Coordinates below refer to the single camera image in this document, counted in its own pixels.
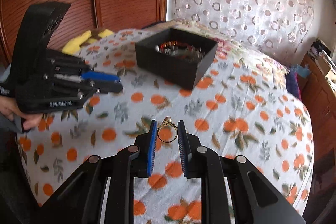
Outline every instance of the bed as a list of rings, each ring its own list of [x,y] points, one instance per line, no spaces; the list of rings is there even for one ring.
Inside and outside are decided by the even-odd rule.
[[[219,41],[216,57],[193,91],[137,68],[134,45],[175,27]],[[125,29],[84,46],[77,55],[116,73],[124,90],[95,95],[83,109],[45,114],[18,135],[18,148],[39,205],[90,155],[108,157],[134,143],[151,119],[184,120],[189,133],[219,155],[245,155],[302,214],[309,195],[314,146],[310,116],[286,90],[287,69],[207,27],[175,20]],[[170,130],[160,133],[169,139]],[[177,141],[158,140],[153,175],[134,182],[135,223],[199,223],[200,181],[183,177]]]

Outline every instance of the orange fruit pattern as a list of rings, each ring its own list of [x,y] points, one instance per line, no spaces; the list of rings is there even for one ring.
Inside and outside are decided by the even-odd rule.
[[[165,176],[161,175],[161,174],[152,174],[149,178],[148,178],[148,184],[150,185],[150,187],[154,190],[159,190],[163,187],[166,186],[167,184],[167,179]]]
[[[77,150],[76,148],[71,147],[67,152],[67,159],[68,161],[75,161],[77,160]]]
[[[49,183],[46,183],[43,185],[43,192],[46,196],[51,196],[54,192],[54,189]]]
[[[143,101],[143,94],[141,92],[135,92],[131,96],[132,102],[139,103]]]
[[[179,162],[170,162],[166,165],[166,175],[171,178],[178,178],[182,175],[182,166]]]
[[[141,201],[134,199],[133,212],[135,216],[143,215],[146,212],[146,207]]]
[[[102,138],[105,142],[111,142],[116,139],[116,131],[113,128],[106,128],[103,131]]]
[[[195,121],[195,128],[198,131],[207,131],[209,129],[209,124],[206,120],[204,119],[197,119]]]

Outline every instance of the orange print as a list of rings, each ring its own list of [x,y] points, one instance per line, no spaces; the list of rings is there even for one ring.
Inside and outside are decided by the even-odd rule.
[[[143,94],[141,92],[135,92],[131,96],[132,102],[138,103],[143,101]]]
[[[218,93],[215,95],[215,99],[218,103],[221,103],[221,104],[226,102],[226,98]]]
[[[25,142],[22,145],[22,149],[23,149],[24,152],[27,152],[27,151],[30,150],[31,146],[32,146],[31,140],[30,139],[26,139]]]
[[[290,111],[290,109],[289,109],[288,107],[285,107],[285,112],[286,112],[287,114],[290,114],[290,113],[291,113],[291,111]]]
[[[302,116],[303,115],[302,110],[299,109],[299,108],[295,108],[294,113],[295,113],[295,116]]]
[[[42,118],[40,123],[39,123],[39,127],[38,127],[39,131],[40,132],[44,131],[46,129],[46,126],[47,126],[47,122],[46,122],[45,119]]]
[[[133,211],[135,216],[140,216],[146,212],[146,207],[141,201],[134,199]]]
[[[189,206],[187,207],[187,211],[188,211],[188,216],[191,219],[194,220],[201,220],[201,202],[200,201],[192,201]]]
[[[46,183],[43,185],[43,192],[46,196],[51,196],[54,192],[54,189],[49,183]]]
[[[268,114],[265,111],[260,111],[260,118],[264,121],[268,121]]]
[[[251,101],[248,101],[248,102],[246,102],[246,108],[248,110],[254,110],[255,109],[255,105]]]
[[[167,179],[165,178],[165,176],[160,175],[160,174],[152,174],[149,178],[148,178],[148,184],[150,185],[150,187],[154,190],[158,190],[163,188],[164,186],[166,186],[167,184]]]
[[[209,110],[216,110],[218,108],[218,104],[216,104],[216,102],[210,101],[210,100],[207,101],[205,105]]]
[[[282,146],[283,149],[287,150],[288,149],[288,142],[287,142],[287,140],[283,139],[281,141],[281,146]]]
[[[233,119],[227,120],[224,123],[224,131],[226,132],[232,132],[235,131],[237,128],[236,122]]]
[[[307,133],[307,138],[308,138],[308,140],[311,141],[311,139],[313,138],[313,135],[311,133]]]
[[[282,162],[282,170],[283,170],[284,172],[287,172],[287,171],[289,170],[289,163],[288,163],[287,160],[284,160],[284,161]]]
[[[195,121],[195,128],[198,131],[207,131],[209,129],[209,124],[206,120],[204,119],[197,119]]]
[[[173,205],[168,209],[168,217],[172,220],[181,220],[186,215],[187,209],[182,205]]]
[[[164,81],[165,85],[174,85],[172,82],[169,82],[167,80]]]
[[[302,127],[298,126],[297,130],[295,132],[295,137],[298,141],[302,141],[303,133],[302,133]]]
[[[283,112],[280,109],[277,109],[277,114],[278,114],[279,117],[284,116]]]
[[[301,199],[302,200],[305,200],[306,198],[307,198],[307,196],[308,196],[308,190],[307,189],[304,189],[303,191],[302,191],[302,193],[301,193]]]
[[[122,68],[125,67],[127,69],[133,68],[135,66],[135,62],[132,60],[123,60],[122,62],[118,62],[117,64],[115,64],[115,67],[117,68]]]
[[[161,105],[163,104],[165,101],[165,98],[159,94],[154,94],[152,97],[151,97],[151,103],[153,105]]]
[[[67,152],[67,159],[68,161],[75,161],[77,160],[77,150],[71,147]]]
[[[233,155],[230,155],[230,154],[226,154],[224,157],[228,159],[232,159],[232,160],[234,160],[235,158]]]
[[[99,104],[99,102],[100,102],[99,96],[94,95],[94,96],[91,97],[91,99],[89,101],[89,105],[90,106],[95,106],[95,105]]]
[[[219,74],[219,72],[218,72],[217,70],[215,70],[215,69],[212,69],[212,70],[210,71],[210,73],[211,73],[212,75],[215,75],[215,76],[217,76],[217,75]]]
[[[50,126],[54,121],[54,116],[49,116],[46,120],[46,125]]]
[[[113,128],[106,128],[103,131],[102,138],[105,142],[111,142],[116,139],[116,131]]]
[[[41,155],[43,154],[43,152],[44,152],[44,146],[43,146],[42,143],[40,143],[40,144],[37,146],[37,148],[36,148],[36,153],[37,153],[39,156],[41,156]]]
[[[250,85],[255,85],[256,84],[256,80],[250,75],[242,75],[242,76],[240,76],[240,80],[242,82],[248,83]]]
[[[166,175],[171,178],[178,178],[182,175],[182,166],[179,162],[170,162],[166,165]]]
[[[51,135],[51,142],[54,145],[58,145],[61,141],[61,135],[59,132],[53,132],[53,134]]]
[[[236,119],[236,127],[242,132],[247,132],[249,130],[247,122],[242,118]]]
[[[179,94],[183,97],[189,97],[191,95],[191,90],[180,89]]]
[[[259,102],[259,103],[262,103],[265,99],[263,97],[261,97],[260,95],[256,95],[254,96],[254,99]]]

